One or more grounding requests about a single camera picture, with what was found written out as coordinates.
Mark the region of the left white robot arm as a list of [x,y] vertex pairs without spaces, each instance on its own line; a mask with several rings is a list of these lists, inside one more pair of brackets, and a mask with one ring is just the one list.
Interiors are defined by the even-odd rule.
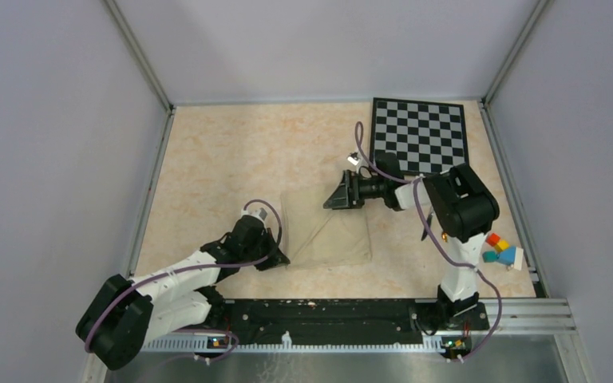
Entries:
[[243,213],[231,231],[157,272],[105,280],[75,328],[85,351],[111,370],[127,365],[143,345],[188,326],[216,330],[225,300],[216,284],[245,267],[265,271],[290,264],[257,214]]

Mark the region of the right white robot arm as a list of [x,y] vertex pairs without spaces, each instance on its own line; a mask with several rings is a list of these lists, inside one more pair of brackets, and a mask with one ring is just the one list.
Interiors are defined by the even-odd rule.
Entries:
[[436,317],[447,329],[468,319],[479,299],[479,254],[500,209],[493,194],[468,164],[421,177],[404,178],[393,153],[379,153],[370,176],[345,170],[323,203],[328,210],[359,209],[368,199],[382,199],[394,211],[429,207],[446,237],[440,252],[450,265],[437,288]]

